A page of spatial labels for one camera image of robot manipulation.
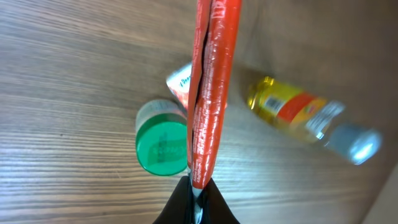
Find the yellow liquid Vim bottle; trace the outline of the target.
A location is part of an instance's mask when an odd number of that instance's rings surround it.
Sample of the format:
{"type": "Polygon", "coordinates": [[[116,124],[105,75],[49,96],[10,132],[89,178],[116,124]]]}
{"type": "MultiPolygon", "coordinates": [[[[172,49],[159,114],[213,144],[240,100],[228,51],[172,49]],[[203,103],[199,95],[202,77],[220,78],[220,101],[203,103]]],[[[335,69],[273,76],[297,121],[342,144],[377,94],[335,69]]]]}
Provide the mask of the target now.
{"type": "Polygon", "coordinates": [[[352,123],[343,103],[269,76],[248,88],[247,104],[276,130],[333,151],[355,165],[366,162],[382,145],[381,133],[352,123]]]}

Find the red-lidded white cup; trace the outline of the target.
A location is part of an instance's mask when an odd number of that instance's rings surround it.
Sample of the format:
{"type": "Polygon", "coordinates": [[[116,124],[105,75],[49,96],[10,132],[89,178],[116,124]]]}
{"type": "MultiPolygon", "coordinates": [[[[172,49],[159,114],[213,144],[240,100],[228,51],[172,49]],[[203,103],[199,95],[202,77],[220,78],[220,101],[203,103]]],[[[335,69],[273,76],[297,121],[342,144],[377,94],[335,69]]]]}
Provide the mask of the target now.
{"type": "Polygon", "coordinates": [[[187,168],[187,121],[178,104],[152,100],[136,116],[136,156],[141,167],[158,176],[187,168]]]}

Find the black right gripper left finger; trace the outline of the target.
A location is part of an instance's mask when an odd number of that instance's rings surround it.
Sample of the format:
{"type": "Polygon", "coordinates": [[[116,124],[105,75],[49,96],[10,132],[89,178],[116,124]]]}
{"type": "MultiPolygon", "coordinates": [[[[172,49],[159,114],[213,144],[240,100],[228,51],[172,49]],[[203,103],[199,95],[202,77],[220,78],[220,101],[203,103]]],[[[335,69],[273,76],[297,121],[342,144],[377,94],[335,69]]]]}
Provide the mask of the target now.
{"type": "Polygon", "coordinates": [[[154,224],[191,224],[192,186],[189,176],[183,176],[172,192],[154,224]]]}

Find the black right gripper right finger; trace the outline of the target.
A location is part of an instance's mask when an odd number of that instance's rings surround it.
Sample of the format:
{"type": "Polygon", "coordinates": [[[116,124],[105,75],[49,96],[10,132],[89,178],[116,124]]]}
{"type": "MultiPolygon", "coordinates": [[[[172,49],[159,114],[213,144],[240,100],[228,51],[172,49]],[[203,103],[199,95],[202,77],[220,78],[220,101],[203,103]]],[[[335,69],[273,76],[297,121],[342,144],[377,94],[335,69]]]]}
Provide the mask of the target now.
{"type": "Polygon", "coordinates": [[[213,179],[201,192],[198,205],[203,210],[200,224],[239,224],[213,179]]]}

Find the red stick sachet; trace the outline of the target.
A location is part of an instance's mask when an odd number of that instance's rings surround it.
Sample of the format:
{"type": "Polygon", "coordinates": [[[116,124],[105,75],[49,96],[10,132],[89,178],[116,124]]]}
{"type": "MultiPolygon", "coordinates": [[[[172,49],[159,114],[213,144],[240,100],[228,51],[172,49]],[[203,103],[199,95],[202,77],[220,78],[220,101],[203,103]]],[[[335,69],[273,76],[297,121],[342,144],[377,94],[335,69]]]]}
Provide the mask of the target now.
{"type": "Polygon", "coordinates": [[[210,181],[220,145],[241,0],[199,0],[188,95],[187,149],[196,191],[210,181]]]}

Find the red tissue packet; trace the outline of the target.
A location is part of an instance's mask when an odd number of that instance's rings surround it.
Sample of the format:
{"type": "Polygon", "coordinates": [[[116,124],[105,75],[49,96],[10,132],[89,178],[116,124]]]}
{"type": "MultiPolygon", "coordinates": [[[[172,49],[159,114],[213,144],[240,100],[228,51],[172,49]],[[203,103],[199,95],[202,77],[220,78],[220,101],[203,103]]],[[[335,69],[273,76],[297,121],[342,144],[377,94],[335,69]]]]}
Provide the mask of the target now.
{"type": "Polygon", "coordinates": [[[188,63],[172,72],[166,79],[166,84],[180,104],[187,110],[190,89],[192,64],[188,63]]]}

